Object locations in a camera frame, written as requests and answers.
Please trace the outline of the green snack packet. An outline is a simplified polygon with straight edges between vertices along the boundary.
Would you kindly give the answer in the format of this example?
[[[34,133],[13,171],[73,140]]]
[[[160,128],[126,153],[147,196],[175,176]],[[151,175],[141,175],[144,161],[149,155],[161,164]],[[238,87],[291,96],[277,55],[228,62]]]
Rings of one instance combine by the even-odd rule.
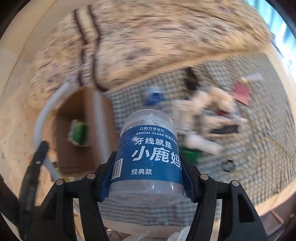
[[[179,153],[185,156],[186,160],[191,164],[197,166],[200,159],[203,157],[201,150],[190,149],[185,146],[179,146]]]

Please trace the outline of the floral cream quilt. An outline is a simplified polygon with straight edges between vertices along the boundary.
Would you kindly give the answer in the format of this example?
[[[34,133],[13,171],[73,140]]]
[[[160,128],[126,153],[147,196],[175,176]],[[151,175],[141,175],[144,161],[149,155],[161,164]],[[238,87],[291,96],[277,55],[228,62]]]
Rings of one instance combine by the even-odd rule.
[[[102,92],[200,56],[260,49],[270,30],[246,1],[97,1],[60,20],[31,67],[41,109],[65,83]]]

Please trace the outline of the brown cardboard box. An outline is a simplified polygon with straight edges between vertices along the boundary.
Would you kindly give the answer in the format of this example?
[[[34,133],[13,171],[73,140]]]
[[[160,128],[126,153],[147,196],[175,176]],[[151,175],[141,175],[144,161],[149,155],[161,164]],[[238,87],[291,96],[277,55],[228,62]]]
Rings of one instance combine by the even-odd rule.
[[[111,101],[97,90],[80,89],[59,108],[55,136],[58,166],[63,175],[94,172],[118,149]]]

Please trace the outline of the small blue white box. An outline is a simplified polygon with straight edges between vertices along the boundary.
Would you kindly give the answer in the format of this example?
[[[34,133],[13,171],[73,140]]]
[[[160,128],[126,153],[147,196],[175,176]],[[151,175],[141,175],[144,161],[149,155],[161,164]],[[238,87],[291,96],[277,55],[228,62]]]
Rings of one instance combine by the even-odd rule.
[[[165,95],[161,88],[151,87],[145,90],[144,92],[145,105],[153,106],[163,101],[165,101]]]

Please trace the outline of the white comb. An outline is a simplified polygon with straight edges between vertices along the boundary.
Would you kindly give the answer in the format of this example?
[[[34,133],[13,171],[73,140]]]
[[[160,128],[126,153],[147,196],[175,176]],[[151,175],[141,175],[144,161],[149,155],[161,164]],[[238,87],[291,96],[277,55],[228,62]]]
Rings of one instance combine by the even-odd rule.
[[[244,84],[250,84],[252,82],[262,81],[262,76],[259,73],[251,74],[245,77],[241,77],[240,81]]]

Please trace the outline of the toile print pouch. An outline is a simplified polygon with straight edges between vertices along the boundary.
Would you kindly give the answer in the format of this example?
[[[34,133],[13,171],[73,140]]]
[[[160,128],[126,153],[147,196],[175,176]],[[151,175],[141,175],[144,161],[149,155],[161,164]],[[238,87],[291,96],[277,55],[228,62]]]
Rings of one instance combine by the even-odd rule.
[[[204,138],[238,133],[240,127],[247,124],[247,119],[236,113],[222,116],[213,110],[203,109],[197,114],[192,110],[190,100],[174,100],[171,118],[178,135],[196,133]]]

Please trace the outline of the black fuzzy hair scrunchie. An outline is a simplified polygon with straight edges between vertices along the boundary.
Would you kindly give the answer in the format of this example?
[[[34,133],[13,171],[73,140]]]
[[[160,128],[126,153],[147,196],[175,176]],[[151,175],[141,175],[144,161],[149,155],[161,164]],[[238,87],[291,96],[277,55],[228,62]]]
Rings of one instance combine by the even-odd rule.
[[[196,91],[200,86],[197,76],[195,75],[191,67],[186,68],[185,72],[186,72],[186,77],[184,82],[185,82],[186,88],[190,91]]]

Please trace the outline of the blue label dental floss jar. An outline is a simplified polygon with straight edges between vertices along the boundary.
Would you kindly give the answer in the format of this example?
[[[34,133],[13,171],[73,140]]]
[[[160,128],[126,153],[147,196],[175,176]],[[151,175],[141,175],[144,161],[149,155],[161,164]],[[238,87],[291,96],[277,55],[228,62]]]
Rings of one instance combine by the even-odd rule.
[[[109,198],[124,205],[159,207],[185,198],[173,121],[156,109],[127,117],[120,133]]]

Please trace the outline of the white tissue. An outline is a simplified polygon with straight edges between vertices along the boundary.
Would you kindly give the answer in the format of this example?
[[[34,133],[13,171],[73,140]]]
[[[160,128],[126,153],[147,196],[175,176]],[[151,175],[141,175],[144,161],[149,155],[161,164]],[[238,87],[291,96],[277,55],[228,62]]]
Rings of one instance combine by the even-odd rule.
[[[207,90],[198,90],[193,94],[190,108],[197,115],[201,115],[203,110],[210,106],[214,106],[226,113],[233,113],[235,110],[235,101],[233,96],[228,92],[213,86]]]

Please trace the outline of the white cylindrical bottle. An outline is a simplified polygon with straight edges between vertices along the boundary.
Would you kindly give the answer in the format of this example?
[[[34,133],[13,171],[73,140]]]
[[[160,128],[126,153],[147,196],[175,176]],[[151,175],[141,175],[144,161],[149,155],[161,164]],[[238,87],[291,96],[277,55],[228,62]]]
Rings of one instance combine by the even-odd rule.
[[[223,150],[220,144],[206,140],[195,133],[191,133],[185,137],[184,145],[189,149],[200,150],[212,155],[218,155]]]

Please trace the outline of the red embossed booklet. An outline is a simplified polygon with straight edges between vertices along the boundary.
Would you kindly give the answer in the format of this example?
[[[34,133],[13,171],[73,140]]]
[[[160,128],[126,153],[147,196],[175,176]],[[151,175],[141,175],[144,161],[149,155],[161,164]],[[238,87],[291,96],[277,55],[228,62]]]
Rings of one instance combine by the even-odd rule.
[[[235,82],[232,89],[234,99],[245,106],[248,106],[251,100],[249,88],[239,82]]]

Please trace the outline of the green white carton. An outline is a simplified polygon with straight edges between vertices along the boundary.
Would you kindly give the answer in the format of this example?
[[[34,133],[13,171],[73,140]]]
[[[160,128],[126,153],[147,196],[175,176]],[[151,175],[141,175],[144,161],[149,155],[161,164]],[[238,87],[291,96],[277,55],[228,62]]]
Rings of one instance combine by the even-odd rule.
[[[85,122],[72,120],[68,132],[68,141],[74,146],[87,146],[87,129]]]

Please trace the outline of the checkered green white cloth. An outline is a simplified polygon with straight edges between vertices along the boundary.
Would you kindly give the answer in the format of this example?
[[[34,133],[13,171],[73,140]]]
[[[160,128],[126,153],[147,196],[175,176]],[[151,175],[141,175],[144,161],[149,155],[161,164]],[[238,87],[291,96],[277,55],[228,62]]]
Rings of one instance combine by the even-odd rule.
[[[254,206],[280,193],[295,180],[295,122],[285,88],[269,58],[260,53],[208,60],[195,65],[193,72],[201,84],[225,91],[231,91],[236,78],[261,75],[261,81],[248,85],[250,104],[236,104],[238,114],[247,119],[247,123],[242,125],[239,134],[212,138],[224,147],[222,153],[203,154],[198,168],[217,181],[238,179]],[[185,69],[181,68],[107,93],[118,133],[125,119],[144,107],[141,94],[149,83],[164,87],[166,100],[160,110],[170,113],[172,100],[185,96],[185,75]],[[230,173],[222,169],[228,159],[234,162]],[[173,206],[138,208],[106,200],[99,203],[99,208],[102,217],[109,220],[186,226],[193,220],[196,204],[185,199]]]

